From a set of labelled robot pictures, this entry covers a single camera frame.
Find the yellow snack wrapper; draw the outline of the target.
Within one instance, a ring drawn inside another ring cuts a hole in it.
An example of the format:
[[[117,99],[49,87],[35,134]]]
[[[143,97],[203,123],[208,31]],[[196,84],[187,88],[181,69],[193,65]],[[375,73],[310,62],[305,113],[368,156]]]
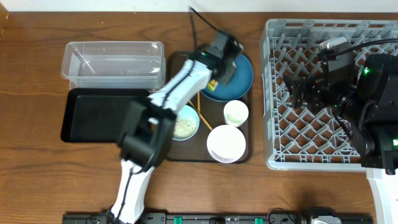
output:
[[[210,80],[210,82],[208,83],[208,89],[210,91],[215,91],[217,86],[218,86],[218,82],[216,80],[214,80],[214,79]]]

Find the blue plate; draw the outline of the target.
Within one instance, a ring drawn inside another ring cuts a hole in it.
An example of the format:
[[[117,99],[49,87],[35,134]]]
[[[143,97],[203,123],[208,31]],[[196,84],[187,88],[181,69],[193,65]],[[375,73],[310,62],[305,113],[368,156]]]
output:
[[[201,93],[209,99],[220,102],[237,100],[244,96],[254,81],[252,63],[246,54],[240,54],[234,62],[236,72],[228,85],[219,84],[214,91],[205,88]]]

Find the white cup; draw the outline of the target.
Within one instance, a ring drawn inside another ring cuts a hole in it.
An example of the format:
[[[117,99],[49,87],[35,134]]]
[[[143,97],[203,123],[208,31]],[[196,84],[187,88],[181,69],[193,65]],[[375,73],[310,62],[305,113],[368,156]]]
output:
[[[226,124],[237,128],[248,119],[249,109],[242,101],[233,100],[225,104],[223,115]]]

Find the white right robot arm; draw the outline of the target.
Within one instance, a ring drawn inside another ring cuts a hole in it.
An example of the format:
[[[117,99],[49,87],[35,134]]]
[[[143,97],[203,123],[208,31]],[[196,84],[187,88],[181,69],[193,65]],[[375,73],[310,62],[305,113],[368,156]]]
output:
[[[330,108],[361,157],[378,223],[397,223],[397,57],[373,54],[358,70],[352,53],[323,58],[322,72],[284,75],[292,106]]]

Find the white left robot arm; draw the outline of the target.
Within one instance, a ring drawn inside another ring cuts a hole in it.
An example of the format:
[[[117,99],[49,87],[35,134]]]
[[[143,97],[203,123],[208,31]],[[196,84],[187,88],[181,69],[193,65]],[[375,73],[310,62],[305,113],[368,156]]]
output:
[[[178,113],[211,81],[227,85],[236,71],[234,61],[242,52],[237,38],[218,31],[210,44],[188,55],[164,87],[130,102],[117,141],[121,181],[117,199],[107,214],[108,223],[138,221],[150,177],[169,152]]]

